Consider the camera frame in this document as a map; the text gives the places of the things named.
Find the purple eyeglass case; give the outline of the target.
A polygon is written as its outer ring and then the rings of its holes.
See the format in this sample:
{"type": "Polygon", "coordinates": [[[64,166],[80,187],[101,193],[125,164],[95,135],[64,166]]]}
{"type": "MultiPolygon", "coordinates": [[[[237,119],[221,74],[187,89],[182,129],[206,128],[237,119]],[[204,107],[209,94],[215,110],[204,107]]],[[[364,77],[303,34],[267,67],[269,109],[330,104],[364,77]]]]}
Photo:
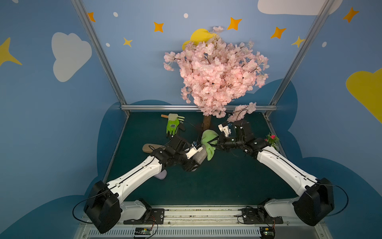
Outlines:
{"type": "Polygon", "coordinates": [[[162,172],[156,174],[154,177],[159,180],[163,180],[166,178],[166,176],[167,176],[167,170],[163,170],[162,172]]]}

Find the tan eyeglass case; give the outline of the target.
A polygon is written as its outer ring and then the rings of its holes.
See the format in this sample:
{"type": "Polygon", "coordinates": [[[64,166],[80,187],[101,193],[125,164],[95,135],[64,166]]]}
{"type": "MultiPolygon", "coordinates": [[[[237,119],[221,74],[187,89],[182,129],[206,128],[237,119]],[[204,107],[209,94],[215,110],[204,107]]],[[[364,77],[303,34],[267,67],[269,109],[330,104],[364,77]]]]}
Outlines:
{"type": "Polygon", "coordinates": [[[161,147],[163,147],[163,146],[160,145],[160,144],[147,143],[147,144],[143,145],[142,151],[145,152],[145,153],[151,154],[155,149],[158,149],[158,148],[161,148],[161,147]]]}

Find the grey eyeglass case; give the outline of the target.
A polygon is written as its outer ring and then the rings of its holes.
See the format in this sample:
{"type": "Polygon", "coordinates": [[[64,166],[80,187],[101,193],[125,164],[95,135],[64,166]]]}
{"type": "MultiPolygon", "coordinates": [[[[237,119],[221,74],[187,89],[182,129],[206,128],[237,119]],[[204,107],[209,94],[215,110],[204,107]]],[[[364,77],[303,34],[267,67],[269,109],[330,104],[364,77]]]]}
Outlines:
{"type": "Polygon", "coordinates": [[[193,156],[193,160],[198,163],[199,165],[201,165],[203,163],[203,161],[207,158],[208,156],[208,153],[206,151],[206,149],[204,147],[201,147],[200,148],[200,151],[198,151],[194,156],[193,156]]]}

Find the green grey microfiber cloth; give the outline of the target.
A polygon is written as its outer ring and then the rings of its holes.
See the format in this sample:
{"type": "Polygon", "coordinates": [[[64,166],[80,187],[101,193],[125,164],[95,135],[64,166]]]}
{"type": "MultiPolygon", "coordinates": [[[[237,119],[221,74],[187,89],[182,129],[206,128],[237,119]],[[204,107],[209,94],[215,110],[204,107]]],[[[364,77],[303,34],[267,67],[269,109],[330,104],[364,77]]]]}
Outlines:
{"type": "Polygon", "coordinates": [[[202,134],[202,145],[206,149],[208,161],[211,161],[214,156],[216,149],[214,145],[217,143],[218,137],[219,134],[210,129],[205,130],[202,134]]]}

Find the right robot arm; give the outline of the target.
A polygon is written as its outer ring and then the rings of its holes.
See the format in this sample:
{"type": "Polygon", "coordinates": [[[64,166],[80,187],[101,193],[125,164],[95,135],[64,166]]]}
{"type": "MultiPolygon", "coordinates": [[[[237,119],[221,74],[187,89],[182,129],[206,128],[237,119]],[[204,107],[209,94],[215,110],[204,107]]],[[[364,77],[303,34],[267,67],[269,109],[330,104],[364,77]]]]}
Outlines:
{"type": "Polygon", "coordinates": [[[317,225],[335,208],[333,185],[326,178],[317,179],[282,156],[264,138],[256,138],[245,120],[218,125],[221,134],[215,147],[241,149],[276,173],[296,193],[295,198],[270,199],[262,206],[269,217],[299,218],[309,226],[317,225]]]}

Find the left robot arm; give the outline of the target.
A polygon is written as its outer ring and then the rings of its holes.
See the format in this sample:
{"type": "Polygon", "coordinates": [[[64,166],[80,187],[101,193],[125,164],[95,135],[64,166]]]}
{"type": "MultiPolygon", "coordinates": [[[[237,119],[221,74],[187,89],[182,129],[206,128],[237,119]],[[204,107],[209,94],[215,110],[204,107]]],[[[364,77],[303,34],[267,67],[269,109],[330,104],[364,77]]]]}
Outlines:
{"type": "Polygon", "coordinates": [[[179,136],[167,145],[149,144],[148,148],[151,153],[139,165],[114,180],[93,185],[84,212],[100,233],[111,230],[121,218],[146,222],[148,204],[136,200],[122,207],[124,200],[148,179],[164,179],[168,167],[180,165],[186,172],[196,171],[208,155],[204,146],[190,144],[179,136]]]}

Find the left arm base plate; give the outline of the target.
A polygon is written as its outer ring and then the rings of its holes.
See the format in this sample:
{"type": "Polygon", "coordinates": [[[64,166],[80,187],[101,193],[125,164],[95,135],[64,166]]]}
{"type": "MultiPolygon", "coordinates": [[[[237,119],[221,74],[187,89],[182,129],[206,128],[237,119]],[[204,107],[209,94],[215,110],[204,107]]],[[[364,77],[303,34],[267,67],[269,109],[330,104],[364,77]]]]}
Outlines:
{"type": "Polygon", "coordinates": [[[165,209],[162,208],[151,208],[147,209],[146,212],[140,219],[125,220],[124,225],[143,225],[150,224],[155,221],[158,225],[163,225],[165,217],[165,209]]]}

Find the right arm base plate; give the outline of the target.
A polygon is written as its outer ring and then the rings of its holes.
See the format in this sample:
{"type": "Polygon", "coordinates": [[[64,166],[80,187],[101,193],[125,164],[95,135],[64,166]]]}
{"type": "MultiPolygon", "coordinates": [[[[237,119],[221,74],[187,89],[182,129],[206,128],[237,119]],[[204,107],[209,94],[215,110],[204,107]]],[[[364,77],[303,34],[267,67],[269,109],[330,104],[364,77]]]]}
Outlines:
{"type": "Polygon", "coordinates": [[[241,209],[244,224],[283,224],[282,217],[271,217],[263,208],[246,207],[241,209]]]}

